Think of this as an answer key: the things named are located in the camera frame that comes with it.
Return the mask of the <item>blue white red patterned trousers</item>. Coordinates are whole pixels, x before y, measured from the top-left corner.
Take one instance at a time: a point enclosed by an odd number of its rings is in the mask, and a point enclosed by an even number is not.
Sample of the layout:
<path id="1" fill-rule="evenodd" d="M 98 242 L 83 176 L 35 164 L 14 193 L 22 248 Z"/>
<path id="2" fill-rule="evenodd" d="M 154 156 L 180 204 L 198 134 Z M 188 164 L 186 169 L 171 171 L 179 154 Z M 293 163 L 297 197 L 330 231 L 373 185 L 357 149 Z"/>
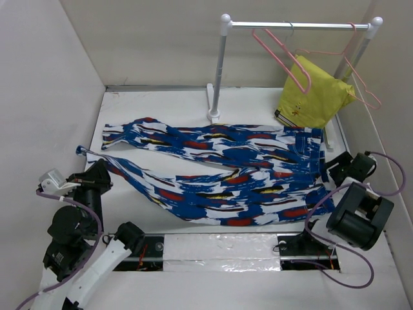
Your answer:
<path id="1" fill-rule="evenodd" d="M 154 118 L 105 125 L 103 150 L 127 143 L 182 160 L 222 165 L 207 175 L 166 175 L 78 146 L 87 162 L 103 161 L 149 201 L 191 223 L 258 226 L 323 216 L 335 205 L 325 187 L 323 132 L 308 127 L 213 124 L 172 127 Z"/>

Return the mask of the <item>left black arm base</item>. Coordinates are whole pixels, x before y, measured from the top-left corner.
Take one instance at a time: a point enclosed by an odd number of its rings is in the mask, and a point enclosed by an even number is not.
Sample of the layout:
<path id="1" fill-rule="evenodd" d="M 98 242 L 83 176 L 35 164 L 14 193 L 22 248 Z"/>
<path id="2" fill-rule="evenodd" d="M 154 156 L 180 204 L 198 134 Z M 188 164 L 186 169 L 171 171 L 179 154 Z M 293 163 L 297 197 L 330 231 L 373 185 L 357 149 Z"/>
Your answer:
<path id="1" fill-rule="evenodd" d="M 125 258 L 114 271 L 162 271 L 164 248 L 164 234 L 149 234 L 145 237 L 143 247 Z"/>

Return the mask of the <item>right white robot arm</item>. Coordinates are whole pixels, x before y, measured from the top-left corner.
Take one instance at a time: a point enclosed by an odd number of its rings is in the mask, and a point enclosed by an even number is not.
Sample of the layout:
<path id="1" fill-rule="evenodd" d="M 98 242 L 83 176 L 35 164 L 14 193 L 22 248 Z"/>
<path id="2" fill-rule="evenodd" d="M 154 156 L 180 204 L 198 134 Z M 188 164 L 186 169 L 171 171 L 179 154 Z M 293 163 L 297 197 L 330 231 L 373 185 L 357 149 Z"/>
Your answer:
<path id="1" fill-rule="evenodd" d="M 363 251 L 376 244 L 394 208 L 392 201 L 364 183 L 376 168 L 367 152 L 353 157 L 345 151 L 325 163 L 323 171 L 337 187 L 339 201 L 332 213 L 308 222 L 307 233 L 298 238 L 302 252 L 314 254 L 322 243 L 348 244 Z"/>

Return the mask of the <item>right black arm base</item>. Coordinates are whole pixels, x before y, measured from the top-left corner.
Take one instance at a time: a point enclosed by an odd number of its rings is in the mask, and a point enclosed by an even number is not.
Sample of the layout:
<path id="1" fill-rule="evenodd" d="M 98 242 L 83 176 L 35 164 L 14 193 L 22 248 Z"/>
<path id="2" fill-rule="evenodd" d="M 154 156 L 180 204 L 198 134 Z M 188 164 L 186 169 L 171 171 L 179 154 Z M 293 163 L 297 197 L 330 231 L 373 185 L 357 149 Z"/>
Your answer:
<path id="1" fill-rule="evenodd" d="M 340 270 L 336 250 L 311 236 L 278 236 L 272 250 L 279 255 L 282 271 Z"/>

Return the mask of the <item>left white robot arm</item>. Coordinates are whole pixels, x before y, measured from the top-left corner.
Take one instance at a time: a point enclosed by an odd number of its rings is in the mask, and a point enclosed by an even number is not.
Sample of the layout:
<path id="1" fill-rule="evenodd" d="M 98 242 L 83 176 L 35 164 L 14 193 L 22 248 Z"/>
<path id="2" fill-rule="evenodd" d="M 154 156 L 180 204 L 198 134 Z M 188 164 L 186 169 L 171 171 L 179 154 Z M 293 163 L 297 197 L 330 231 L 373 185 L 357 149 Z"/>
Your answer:
<path id="1" fill-rule="evenodd" d="M 39 180 L 36 194 L 63 202 L 47 233 L 52 241 L 43 258 L 43 271 L 32 309 L 84 309 L 108 275 L 128 256 L 139 255 L 144 232 L 122 223 L 106 241 L 105 250 L 89 264 L 103 239 L 101 197 L 112 188 L 104 160 L 86 171 L 63 178 L 52 169 Z"/>

